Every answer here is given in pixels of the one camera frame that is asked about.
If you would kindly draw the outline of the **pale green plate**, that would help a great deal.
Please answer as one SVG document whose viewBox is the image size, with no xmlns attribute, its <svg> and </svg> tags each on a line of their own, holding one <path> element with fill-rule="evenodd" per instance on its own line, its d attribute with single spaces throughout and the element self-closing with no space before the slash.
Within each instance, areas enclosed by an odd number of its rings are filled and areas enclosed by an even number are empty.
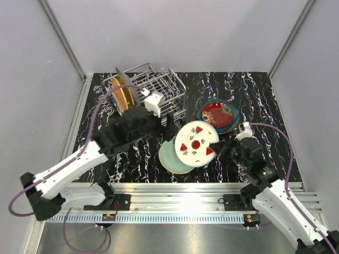
<svg viewBox="0 0 339 254">
<path fill-rule="evenodd" d="M 194 167 L 190 167 L 179 160 L 173 141 L 165 141 L 161 145 L 158 157 L 162 166 L 173 174 L 187 174 L 194 169 Z"/>
</svg>

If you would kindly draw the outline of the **grey reindeer plate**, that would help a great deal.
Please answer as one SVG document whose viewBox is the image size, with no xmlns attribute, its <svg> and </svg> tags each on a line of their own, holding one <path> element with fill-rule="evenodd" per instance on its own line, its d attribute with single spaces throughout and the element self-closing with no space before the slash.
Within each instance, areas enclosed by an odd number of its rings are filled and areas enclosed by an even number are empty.
<svg viewBox="0 0 339 254">
<path fill-rule="evenodd" d="M 116 67 L 115 69 L 116 69 L 118 75 L 120 75 L 124 79 L 124 81 L 126 82 L 127 85 L 132 85 L 132 81 L 130 80 L 130 78 L 128 77 L 127 74 L 125 74 L 123 71 L 121 71 L 118 67 Z M 140 97 L 137 93 L 137 90 L 134 87 L 130 87 L 130 91 L 131 91 L 131 94 L 133 96 L 135 103 L 137 105 L 140 105 L 141 101 L 140 101 Z"/>
</svg>

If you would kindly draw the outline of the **red floral plate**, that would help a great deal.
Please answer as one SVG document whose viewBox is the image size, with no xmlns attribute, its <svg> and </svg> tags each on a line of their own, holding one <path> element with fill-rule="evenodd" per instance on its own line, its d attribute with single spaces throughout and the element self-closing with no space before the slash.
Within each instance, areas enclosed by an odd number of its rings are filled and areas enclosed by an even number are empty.
<svg viewBox="0 0 339 254">
<path fill-rule="evenodd" d="M 207 104 L 201 113 L 202 119 L 215 128 L 223 128 L 234 120 L 234 113 L 230 106 L 222 102 Z"/>
</svg>

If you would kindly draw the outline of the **white bottom plate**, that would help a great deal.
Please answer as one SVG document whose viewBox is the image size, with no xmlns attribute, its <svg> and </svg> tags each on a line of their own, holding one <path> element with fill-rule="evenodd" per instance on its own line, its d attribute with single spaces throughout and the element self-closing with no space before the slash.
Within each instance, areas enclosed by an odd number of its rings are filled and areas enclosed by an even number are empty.
<svg viewBox="0 0 339 254">
<path fill-rule="evenodd" d="M 179 130 L 174 147 L 181 162 L 197 168 L 207 165 L 216 156 L 210 145 L 217 142 L 219 135 L 211 124 L 192 121 Z"/>
</svg>

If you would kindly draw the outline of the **orange woven plate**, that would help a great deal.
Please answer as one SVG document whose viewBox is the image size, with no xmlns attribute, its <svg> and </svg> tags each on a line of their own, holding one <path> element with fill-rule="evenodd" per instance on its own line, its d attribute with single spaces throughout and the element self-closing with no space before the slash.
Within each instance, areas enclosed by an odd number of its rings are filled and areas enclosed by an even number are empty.
<svg viewBox="0 0 339 254">
<path fill-rule="evenodd" d="M 120 112 L 123 113 L 125 110 L 128 109 L 128 102 L 124 91 L 121 88 L 121 84 L 116 78 L 112 78 L 112 88 L 115 88 L 115 90 L 113 91 L 113 96 L 117 103 L 117 107 L 119 108 Z"/>
</svg>

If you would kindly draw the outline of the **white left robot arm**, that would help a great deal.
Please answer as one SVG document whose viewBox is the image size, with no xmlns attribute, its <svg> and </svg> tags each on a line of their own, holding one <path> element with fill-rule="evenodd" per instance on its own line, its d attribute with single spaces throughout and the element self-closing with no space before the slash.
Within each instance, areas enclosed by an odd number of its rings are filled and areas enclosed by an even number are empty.
<svg viewBox="0 0 339 254">
<path fill-rule="evenodd" d="M 38 221 L 45 221 L 62 209 L 81 207 L 104 211 L 115 208 L 114 188 L 104 182 L 85 188 L 72 189 L 68 185 L 86 171 L 127 151 L 137 141 L 148 136 L 170 141 L 178 128 L 172 114 L 166 124 L 144 106 L 135 106 L 114 116 L 109 123 L 92 135 L 83 147 L 54 167 L 33 175 L 25 173 L 21 183 Z"/>
</svg>

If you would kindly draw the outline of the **yellow green woven plate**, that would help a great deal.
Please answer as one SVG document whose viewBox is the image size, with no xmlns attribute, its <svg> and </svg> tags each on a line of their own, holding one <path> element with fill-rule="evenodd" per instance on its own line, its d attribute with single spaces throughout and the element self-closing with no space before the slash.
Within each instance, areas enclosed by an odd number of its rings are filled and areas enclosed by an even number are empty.
<svg viewBox="0 0 339 254">
<path fill-rule="evenodd" d="M 118 80 L 120 85 L 126 85 L 127 84 L 127 82 L 125 81 L 125 79 L 121 75 L 118 75 L 117 80 Z M 130 88 L 124 87 L 122 90 L 123 90 L 125 98 L 127 100 L 128 108 L 132 108 L 135 105 L 135 100 L 134 100 L 134 97 L 131 93 Z"/>
</svg>

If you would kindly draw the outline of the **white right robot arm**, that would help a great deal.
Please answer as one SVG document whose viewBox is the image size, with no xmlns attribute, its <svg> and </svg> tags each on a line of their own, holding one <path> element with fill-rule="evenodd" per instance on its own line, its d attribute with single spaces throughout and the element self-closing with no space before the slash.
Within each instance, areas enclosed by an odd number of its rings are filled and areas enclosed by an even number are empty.
<svg viewBox="0 0 339 254">
<path fill-rule="evenodd" d="M 243 168 L 249 184 L 240 191 L 240 205 L 267 217 L 290 241 L 296 253 L 338 253 L 338 231 L 322 225 L 297 199 L 282 175 L 267 166 L 254 138 L 228 138 L 210 149 Z"/>
</svg>

